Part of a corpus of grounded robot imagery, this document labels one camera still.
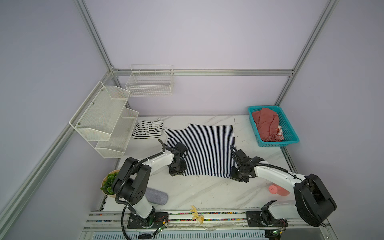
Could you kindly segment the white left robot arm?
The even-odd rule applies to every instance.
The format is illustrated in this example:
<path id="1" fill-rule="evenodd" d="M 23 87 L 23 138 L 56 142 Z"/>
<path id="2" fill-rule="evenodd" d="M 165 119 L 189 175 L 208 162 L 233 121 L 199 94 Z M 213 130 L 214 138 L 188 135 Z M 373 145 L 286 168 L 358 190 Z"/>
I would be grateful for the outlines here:
<path id="1" fill-rule="evenodd" d="M 174 147 L 159 141 L 162 150 L 143 160 L 127 158 L 112 183 L 115 202 L 127 207 L 134 215 L 147 220 L 155 212 L 145 197 L 151 174 L 167 167 L 170 176 L 182 175 L 187 170 L 187 147 L 177 143 Z"/>

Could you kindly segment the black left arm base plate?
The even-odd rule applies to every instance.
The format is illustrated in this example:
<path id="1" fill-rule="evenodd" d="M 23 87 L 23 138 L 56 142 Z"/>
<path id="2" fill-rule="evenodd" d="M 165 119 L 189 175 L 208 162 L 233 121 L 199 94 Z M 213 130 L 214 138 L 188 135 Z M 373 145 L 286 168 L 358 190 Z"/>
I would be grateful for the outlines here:
<path id="1" fill-rule="evenodd" d="M 163 222 L 168 222 L 169 213 L 154 212 L 144 219 L 139 215 L 130 214 L 127 228 L 128 229 L 158 229 L 163 225 Z"/>

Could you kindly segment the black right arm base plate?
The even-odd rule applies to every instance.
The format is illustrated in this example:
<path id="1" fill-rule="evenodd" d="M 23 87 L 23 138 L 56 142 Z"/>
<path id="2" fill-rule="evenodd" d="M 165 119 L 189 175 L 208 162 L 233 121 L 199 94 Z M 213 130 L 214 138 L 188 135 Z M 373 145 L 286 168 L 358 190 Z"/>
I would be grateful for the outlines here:
<path id="1" fill-rule="evenodd" d="M 272 200 L 266 203 L 261 210 L 247 211 L 246 220 L 250 228 L 255 227 L 287 227 L 288 222 L 286 219 L 276 219 L 269 211 L 269 207 L 277 200 Z"/>

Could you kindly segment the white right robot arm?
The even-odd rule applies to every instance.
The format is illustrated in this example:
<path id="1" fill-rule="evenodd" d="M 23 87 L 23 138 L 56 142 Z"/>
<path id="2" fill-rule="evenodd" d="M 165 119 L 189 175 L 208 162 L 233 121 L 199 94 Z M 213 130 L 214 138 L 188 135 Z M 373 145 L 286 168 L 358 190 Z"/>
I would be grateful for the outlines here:
<path id="1" fill-rule="evenodd" d="M 260 157 L 250 158 L 242 150 L 230 147 L 236 166 L 231 169 L 231 179 L 247 183 L 251 178 L 262 178 L 294 196 L 293 200 L 266 203 L 259 215 L 249 216 L 258 225 L 272 227 L 278 223 L 286 227 L 288 220 L 301 219 L 312 227 L 319 227 L 337 209 L 337 204 L 317 175 L 301 175 L 272 165 Z"/>

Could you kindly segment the navy striped tank top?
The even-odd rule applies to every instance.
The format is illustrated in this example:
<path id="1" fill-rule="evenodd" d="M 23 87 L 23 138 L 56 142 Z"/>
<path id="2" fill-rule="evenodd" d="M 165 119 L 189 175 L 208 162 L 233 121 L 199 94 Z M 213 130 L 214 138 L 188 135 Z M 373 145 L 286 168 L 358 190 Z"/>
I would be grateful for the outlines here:
<path id="1" fill-rule="evenodd" d="M 186 146 L 188 154 L 184 157 L 187 170 L 184 176 L 211 176 L 229 178 L 231 168 L 235 166 L 230 147 L 234 147 L 233 126 L 206 126 L 189 124 L 181 130 L 165 128 L 167 144 L 174 147 L 177 143 Z"/>

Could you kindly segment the black white striped tank top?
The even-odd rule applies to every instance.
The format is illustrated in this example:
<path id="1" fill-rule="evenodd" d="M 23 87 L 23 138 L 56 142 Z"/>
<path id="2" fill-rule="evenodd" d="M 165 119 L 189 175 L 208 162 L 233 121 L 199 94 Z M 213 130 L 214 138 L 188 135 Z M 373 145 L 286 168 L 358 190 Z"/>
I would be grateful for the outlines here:
<path id="1" fill-rule="evenodd" d="M 158 139 L 163 135 L 164 122 L 163 120 L 144 121 L 138 120 L 133 134 L 133 139 Z"/>

